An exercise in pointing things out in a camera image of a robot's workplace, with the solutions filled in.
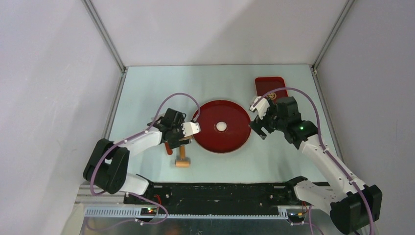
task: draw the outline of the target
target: white wall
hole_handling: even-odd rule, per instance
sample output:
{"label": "white wall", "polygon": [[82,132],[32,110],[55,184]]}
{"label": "white wall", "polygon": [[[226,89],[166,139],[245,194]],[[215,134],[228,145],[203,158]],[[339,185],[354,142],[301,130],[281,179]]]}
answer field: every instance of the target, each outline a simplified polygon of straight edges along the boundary
{"label": "white wall", "polygon": [[312,64],[346,0],[94,0],[126,65]]}
{"label": "white wall", "polygon": [[318,76],[346,163],[383,192],[380,234],[413,234],[415,2],[356,1]]}
{"label": "white wall", "polygon": [[80,0],[0,1],[0,234],[59,234],[119,71]]}

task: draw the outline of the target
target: wooden handle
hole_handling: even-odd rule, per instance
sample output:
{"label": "wooden handle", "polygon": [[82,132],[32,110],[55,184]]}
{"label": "wooden handle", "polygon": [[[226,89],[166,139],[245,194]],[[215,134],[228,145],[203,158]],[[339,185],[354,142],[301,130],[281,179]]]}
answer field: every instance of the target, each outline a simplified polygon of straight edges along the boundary
{"label": "wooden handle", "polygon": [[167,142],[164,142],[164,145],[166,146],[166,151],[168,155],[172,155],[173,154],[173,150],[170,148],[170,146],[168,145]]}
{"label": "wooden handle", "polygon": [[193,136],[188,136],[188,137],[184,137],[182,139],[180,139],[180,141],[185,141],[185,140],[192,140]]}
{"label": "wooden handle", "polygon": [[180,158],[181,158],[181,159],[185,159],[185,157],[186,157],[186,151],[185,151],[185,149],[184,149],[184,145],[181,145],[181,146],[179,147],[179,153],[180,153]]}

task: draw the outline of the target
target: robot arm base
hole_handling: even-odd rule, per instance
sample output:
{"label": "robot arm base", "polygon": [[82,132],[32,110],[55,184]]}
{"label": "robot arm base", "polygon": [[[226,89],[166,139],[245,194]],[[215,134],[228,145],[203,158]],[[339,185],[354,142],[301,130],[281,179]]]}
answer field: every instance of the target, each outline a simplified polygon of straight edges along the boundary
{"label": "robot arm base", "polygon": [[149,185],[150,182],[146,178],[136,174],[127,173],[125,183],[119,191],[133,192],[138,195],[143,195]]}
{"label": "robot arm base", "polygon": [[[291,201],[306,201],[328,213],[333,224],[343,234],[350,234],[369,224],[365,204],[358,193],[349,193],[346,198],[336,201],[333,200],[336,197],[331,197],[332,191],[319,188],[302,176],[287,181],[285,188]],[[369,203],[373,221],[377,221],[382,203],[381,190],[376,185],[365,186],[362,193]]]}
{"label": "robot arm base", "polygon": [[[114,145],[112,141],[100,139],[93,149],[87,166],[84,169],[84,179],[91,181],[92,173],[102,155]],[[116,147],[107,156],[111,163],[103,162],[98,169],[94,184],[110,194],[118,192],[124,185],[130,151],[126,147]]]}

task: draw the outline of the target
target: red tray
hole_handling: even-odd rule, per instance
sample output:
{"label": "red tray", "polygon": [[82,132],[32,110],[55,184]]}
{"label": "red tray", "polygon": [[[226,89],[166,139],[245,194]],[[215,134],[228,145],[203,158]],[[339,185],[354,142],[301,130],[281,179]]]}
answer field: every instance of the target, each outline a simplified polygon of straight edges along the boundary
{"label": "red tray", "polygon": [[[273,89],[285,87],[285,82],[284,79],[282,79],[282,77],[258,77],[255,79],[255,87],[256,95],[263,96],[265,93]],[[274,103],[278,98],[287,96],[287,90],[271,93],[268,95],[268,97],[271,98],[274,101]]]}
{"label": "red tray", "polygon": [[[228,100],[214,100],[200,107],[197,122],[200,125],[195,141],[204,149],[215,153],[229,153],[239,149],[249,138],[251,121],[244,108]],[[216,128],[225,122],[224,131]]]}

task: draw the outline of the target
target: red rectangular tray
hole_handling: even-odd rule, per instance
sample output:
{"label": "red rectangular tray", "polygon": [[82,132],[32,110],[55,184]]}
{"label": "red rectangular tray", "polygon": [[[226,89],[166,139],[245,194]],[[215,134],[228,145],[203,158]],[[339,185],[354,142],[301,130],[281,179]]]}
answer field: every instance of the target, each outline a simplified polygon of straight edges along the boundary
{"label": "red rectangular tray", "polygon": [[[255,87],[256,95],[262,96],[273,89],[285,87],[285,82],[284,79],[282,79],[282,77],[257,77],[255,79]],[[287,90],[271,93],[268,95],[268,97],[271,98],[274,101],[274,103],[278,98],[287,96]]]}

